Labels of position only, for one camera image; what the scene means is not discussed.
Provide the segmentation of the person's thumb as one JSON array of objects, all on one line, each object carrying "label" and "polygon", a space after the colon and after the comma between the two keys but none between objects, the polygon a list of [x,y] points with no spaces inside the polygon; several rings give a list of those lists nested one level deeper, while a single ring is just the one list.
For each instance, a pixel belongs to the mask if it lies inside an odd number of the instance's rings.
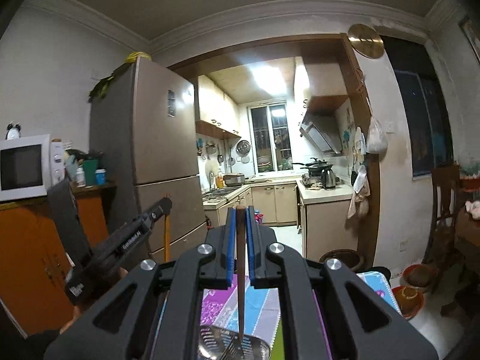
[{"label": "person's thumb", "polygon": [[[115,277],[114,283],[120,281],[122,278],[125,278],[126,275],[128,275],[128,270],[120,267]],[[72,319],[59,329],[59,334],[63,334],[64,332],[66,332],[66,330],[68,330],[74,324],[74,322],[76,322],[80,318],[80,316],[84,312],[86,312],[99,298],[100,296],[97,296],[95,297],[95,299],[77,301],[73,308]]]}]

